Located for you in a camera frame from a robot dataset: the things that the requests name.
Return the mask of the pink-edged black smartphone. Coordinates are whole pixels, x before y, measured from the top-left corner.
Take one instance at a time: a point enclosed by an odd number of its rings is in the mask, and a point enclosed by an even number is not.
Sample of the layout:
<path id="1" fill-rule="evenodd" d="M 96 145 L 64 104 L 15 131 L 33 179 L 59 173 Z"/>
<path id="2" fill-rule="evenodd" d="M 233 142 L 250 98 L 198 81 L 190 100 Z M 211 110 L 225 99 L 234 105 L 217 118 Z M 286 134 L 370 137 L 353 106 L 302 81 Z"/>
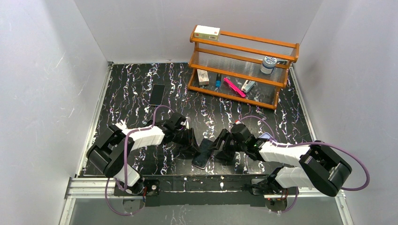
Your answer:
<path id="1" fill-rule="evenodd" d="M 205 169 L 214 151 L 212 144 L 213 141 L 206 138 L 201 141 L 199 145 L 199 151 L 195 153 L 191 161 L 192 166 L 201 170 Z"/>

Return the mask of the lavender phone case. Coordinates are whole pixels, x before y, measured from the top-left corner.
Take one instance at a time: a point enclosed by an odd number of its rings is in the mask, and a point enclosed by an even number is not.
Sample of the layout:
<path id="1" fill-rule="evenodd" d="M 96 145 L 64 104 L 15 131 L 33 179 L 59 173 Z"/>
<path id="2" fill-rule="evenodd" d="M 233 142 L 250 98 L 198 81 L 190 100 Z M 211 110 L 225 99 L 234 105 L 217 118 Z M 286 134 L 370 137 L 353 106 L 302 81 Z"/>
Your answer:
<path id="1" fill-rule="evenodd" d="M 265 132 L 265 133 L 261 134 L 261 135 L 259 136 L 259 138 L 261 138 L 261 139 L 272 140 L 272 139 L 273 139 L 273 136 L 272 136 L 271 134 L 269 134 L 268 132 Z"/>

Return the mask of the blue-edged black smartphone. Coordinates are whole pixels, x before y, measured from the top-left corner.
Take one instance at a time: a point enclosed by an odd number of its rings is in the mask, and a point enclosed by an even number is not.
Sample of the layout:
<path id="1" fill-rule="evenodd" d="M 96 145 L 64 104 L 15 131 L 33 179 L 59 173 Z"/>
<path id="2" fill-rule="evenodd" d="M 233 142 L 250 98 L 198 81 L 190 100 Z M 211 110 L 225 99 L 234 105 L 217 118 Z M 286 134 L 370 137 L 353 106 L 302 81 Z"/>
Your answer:
<path id="1" fill-rule="evenodd" d="M 165 85 L 155 84 L 150 95 L 149 105 L 159 106 L 162 104 Z"/>

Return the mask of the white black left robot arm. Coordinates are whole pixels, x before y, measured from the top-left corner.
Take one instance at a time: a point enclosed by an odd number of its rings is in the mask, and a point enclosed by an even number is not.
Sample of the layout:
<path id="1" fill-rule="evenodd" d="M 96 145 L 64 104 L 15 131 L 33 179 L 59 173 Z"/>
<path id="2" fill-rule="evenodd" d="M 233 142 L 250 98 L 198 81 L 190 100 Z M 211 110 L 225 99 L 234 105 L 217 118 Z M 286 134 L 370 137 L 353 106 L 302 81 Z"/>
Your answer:
<path id="1" fill-rule="evenodd" d="M 148 126 L 141 128 L 110 125 L 91 145 L 86 157 L 106 178 L 115 179 L 126 190 L 142 180 L 140 173 L 127 162 L 130 152 L 171 142 L 182 146 L 190 154 L 199 151 L 193 128 L 187 118 L 177 112 L 167 120 L 152 120 Z"/>

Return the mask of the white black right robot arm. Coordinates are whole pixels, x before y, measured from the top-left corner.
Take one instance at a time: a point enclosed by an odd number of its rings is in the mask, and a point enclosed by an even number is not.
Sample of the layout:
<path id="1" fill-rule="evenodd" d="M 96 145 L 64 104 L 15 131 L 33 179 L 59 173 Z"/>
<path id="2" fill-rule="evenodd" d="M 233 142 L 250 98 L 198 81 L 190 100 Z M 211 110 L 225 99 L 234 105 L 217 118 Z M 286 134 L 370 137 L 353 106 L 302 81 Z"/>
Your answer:
<path id="1" fill-rule="evenodd" d="M 334 197 L 352 172 L 352 167 L 324 142 L 277 143 L 270 135 L 255 137 L 240 122 L 230 130 L 223 129 L 210 149 L 220 151 L 218 160 L 231 161 L 235 153 L 243 152 L 254 161 L 282 163 L 263 181 L 250 185 L 275 194 L 300 187 Z"/>

